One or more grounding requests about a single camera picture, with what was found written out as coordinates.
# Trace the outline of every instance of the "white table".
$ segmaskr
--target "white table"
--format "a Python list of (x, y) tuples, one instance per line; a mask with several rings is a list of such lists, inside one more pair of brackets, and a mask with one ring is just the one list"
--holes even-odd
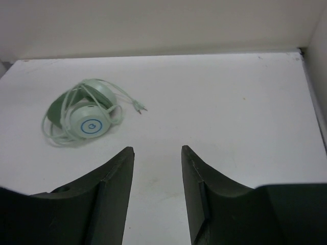
[[(85, 78), (144, 103), (107, 135), (55, 148), (41, 133), (50, 103)], [(327, 160), (299, 53), (17, 61), (0, 80), (0, 185), (51, 191), (135, 151), (124, 245), (190, 244), (180, 151), (250, 187), (326, 182)]]

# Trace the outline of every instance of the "circular logo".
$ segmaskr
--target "circular logo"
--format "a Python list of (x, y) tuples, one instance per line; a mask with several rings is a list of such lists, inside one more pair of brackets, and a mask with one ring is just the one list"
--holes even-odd
[(97, 119), (89, 119), (82, 123), (81, 130), (85, 134), (96, 134), (102, 129), (102, 123)]

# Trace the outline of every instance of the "ear cushion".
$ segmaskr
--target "ear cushion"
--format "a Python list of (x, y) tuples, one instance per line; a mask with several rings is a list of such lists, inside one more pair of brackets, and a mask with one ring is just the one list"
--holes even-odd
[[(100, 81), (96, 79), (88, 79), (85, 80), (83, 83), (85, 88), (97, 99), (97, 101), (104, 105), (106, 109), (117, 104), (116, 95), (108, 88), (106, 85), (102, 84)], [(82, 90), (84, 97), (89, 100), (93, 101), (93, 99), (89, 96), (89, 94)]]
[[(52, 122), (55, 126), (61, 129), (60, 124), (60, 117), (61, 117), (61, 107), (62, 103), (66, 97), (66, 93), (63, 93), (59, 98), (57, 98), (49, 107), (46, 116), (48, 117), (49, 121)], [(73, 92), (71, 92), (68, 96), (68, 102), (71, 101), (73, 97)], [(76, 93), (76, 96), (72, 102), (72, 105), (75, 105), (77, 102), (81, 101), (84, 98), (83, 93), (81, 92), (81, 89), (78, 90)]]

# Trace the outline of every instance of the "white backdrop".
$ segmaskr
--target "white backdrop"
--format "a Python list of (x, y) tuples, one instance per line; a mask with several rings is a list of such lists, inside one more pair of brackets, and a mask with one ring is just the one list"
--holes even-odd
[(327, 118), (327, 8), (306, 53), (306, 61), (324, 118)]
[(0, 59), (307, 46), (326, 0), (3, 0)]

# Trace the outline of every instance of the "white headphones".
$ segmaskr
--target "white headphones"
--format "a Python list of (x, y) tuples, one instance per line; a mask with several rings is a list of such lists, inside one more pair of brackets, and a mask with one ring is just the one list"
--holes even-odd
[[(57, 144), (67, 144), (99, 137), (107, 132), (111, 125), (120, 124), (123, 120), (122, 107), (117, 104), (115, 94), (103, 83), (110, 84), (130, 98), (139, 113), (146, 110), (140, 102), (117, 85), (101, 79), (85, 79), (50, 105), (42, 120), (44, 136)], [(111, 118), (110, 113), (117, 107), (121, 110), (119, 116)], [(49, 134), (44, 129), (46, 118), (51, 122)], [(63, 133), (55, 135), (53, 125), (62, 129)]]

